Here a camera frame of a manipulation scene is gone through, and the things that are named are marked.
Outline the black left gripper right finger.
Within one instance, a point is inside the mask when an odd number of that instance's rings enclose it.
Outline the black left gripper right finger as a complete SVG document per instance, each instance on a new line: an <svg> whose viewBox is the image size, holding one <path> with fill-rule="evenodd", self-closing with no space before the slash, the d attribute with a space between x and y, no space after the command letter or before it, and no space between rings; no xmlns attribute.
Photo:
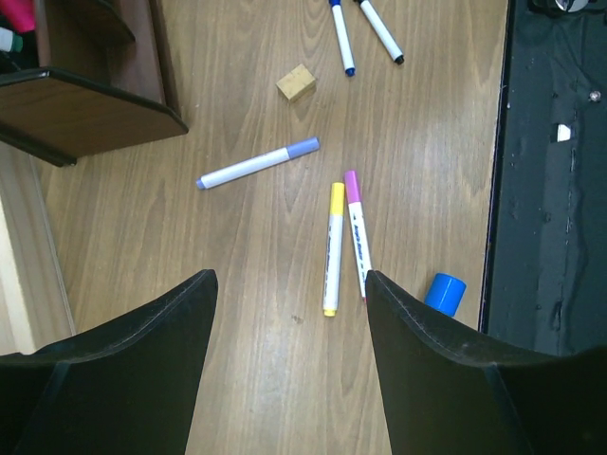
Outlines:
<svg viewBox="0 0 607 455"><path fill-rule="evenodd" d="M367 314L395 454L602 454L606 350L545 355L477 332L384 274Z"/></svg>

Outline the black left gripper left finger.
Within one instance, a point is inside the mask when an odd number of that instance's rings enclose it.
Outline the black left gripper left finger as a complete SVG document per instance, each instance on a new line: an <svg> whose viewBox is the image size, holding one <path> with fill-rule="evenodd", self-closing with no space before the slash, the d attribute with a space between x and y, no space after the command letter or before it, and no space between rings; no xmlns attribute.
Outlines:
<svg viewBox="0 0 607 455"><path fill-rule="evenodd" d="M202 270L98 327L2 356L2 453L184 453L217 295Z"/></svg>

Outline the pink cap white marker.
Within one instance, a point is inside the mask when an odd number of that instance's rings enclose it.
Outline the pink cap white marker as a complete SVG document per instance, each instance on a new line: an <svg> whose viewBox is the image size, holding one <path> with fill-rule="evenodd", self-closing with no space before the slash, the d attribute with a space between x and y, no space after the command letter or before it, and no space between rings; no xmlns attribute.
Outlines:
<svg viewBox="0 0 607 455"><path fill-rule="evenodd" d="M365 283L367 274L372 268L372 264L357 172L354 170L347 171L344 174L344 184L357 261L360 294L362 299L366 300Z"/></svg>

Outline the yellow cap white marker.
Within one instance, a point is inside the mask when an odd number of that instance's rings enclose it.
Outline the yellow cap white marker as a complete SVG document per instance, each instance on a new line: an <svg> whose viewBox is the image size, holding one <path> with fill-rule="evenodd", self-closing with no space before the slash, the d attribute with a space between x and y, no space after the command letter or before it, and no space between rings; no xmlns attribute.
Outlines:
<svg viewBox="0 0 607 455"><path fill-rule="evenodd" d="M340 260L343 234L345 186L335 182L331 186L326 265L323 289L323 314L332 318L337 314L340 292Z"/></svg>

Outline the lavender cap white marker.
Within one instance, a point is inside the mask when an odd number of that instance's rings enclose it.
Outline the lavender cap white marker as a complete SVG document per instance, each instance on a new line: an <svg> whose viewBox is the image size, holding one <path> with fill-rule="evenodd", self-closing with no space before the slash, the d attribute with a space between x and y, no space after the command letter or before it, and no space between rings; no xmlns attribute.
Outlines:
<svg viewBox="0 0 607 455"><path fill-rule="evenodd" d="M220 170L203 174L196 180L196 186L200 190L208 190L303 155L317 152L319 149L320 141L314 136L263 155L257 155L244 161L231 164Z"/></svg>

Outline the green cap white marker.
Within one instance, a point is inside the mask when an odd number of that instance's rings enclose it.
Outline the green cap white marker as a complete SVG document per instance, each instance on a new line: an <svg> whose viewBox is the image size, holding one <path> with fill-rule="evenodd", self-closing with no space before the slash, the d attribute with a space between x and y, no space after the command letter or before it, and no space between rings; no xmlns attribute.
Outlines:
<svg viewBox="0 0 607 455"><path fill-rule="evenodd" d="M0 27L0 50L3 52L21 52L23 50L23 38L14 31Z"/></svg>

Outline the pink black highlighter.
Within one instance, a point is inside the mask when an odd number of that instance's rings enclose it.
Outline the pink black highlighter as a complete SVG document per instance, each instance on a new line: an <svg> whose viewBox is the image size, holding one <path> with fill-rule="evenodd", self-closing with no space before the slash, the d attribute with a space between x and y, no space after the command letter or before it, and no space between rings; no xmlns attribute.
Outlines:
<svg viewBox="0 0 607 455"><path fill-rule="evenodd" d="M0 0L0 10L17 32L28 33L36 28L32 0Z"/></svg>

